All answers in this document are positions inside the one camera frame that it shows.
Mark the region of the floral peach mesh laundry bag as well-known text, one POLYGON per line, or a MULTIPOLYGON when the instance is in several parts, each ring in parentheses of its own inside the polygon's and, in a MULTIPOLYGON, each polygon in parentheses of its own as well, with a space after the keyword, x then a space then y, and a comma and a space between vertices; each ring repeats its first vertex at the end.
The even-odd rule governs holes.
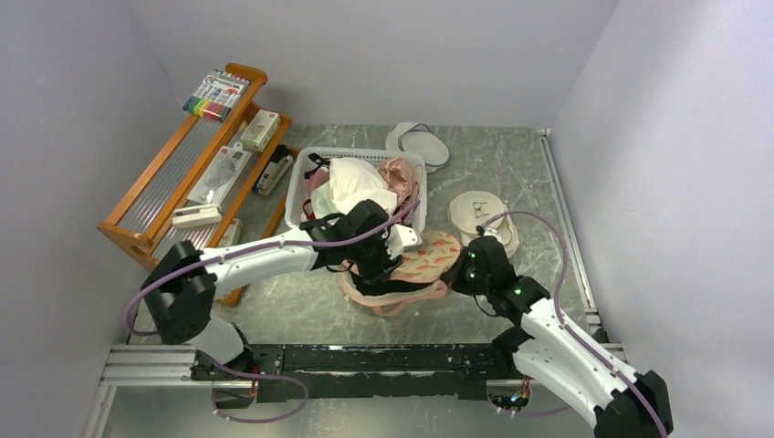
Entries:
POLYGON ((403 254, 403 263, 395 269, 389 280, 413 283, 430 283, 416 292, 393 293, 378 297, 367 297, 355 289, 351 275, 357 275, 355 266, 347 266, 337 274, 337 281, 344 297, 349 301, 370 308, 381 317, 395 317, 414 303, 441 299, 446 296, 449 286, 442 276, 451 270, 462 251, 461 243, 446 232, 428 230, 421 234, 420 249, 403 254))

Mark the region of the white plastic laundry basket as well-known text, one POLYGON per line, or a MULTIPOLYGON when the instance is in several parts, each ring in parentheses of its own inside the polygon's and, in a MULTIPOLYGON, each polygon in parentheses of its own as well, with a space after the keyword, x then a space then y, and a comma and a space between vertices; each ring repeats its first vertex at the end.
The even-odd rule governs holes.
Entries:
POLYGON ((298 154, 291 173, 285 223, 298 227, 327 214, 347 214, 366 200, 387 214, 417 202, 400 219, 422 232, 427 211, 424 159, 406 151, 307 148, 298 154))

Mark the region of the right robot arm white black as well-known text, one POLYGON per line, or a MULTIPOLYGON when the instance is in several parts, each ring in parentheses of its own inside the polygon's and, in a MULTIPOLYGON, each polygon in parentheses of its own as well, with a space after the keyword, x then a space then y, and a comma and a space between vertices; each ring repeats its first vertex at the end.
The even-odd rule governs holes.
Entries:
POLYGON ((482 296, 512 328, 493 341, 495 371, 519 373, 565 402, 596 437, 666 437, 675 426, 664 379, 639 372, 595 341, 537 280, 520 276, 504 246, 478 237, 452 269, 451 288, 482 296))

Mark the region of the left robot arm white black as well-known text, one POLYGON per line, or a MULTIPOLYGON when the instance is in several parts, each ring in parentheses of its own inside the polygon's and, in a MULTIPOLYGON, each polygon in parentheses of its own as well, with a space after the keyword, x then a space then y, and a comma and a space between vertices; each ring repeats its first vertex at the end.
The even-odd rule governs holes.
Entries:
POLYGON ((215 359, 227 378, 251 371, 253 354, 240 331, 214 315, 214 301, 274 276, 348 263, 366 282, 381 282, 403 262, 420 236, 373 200, 348 213, 307 221, 284 234, 215 248, 174 244, 151 271, 140 297, 165 345, 191 345, 215 359))

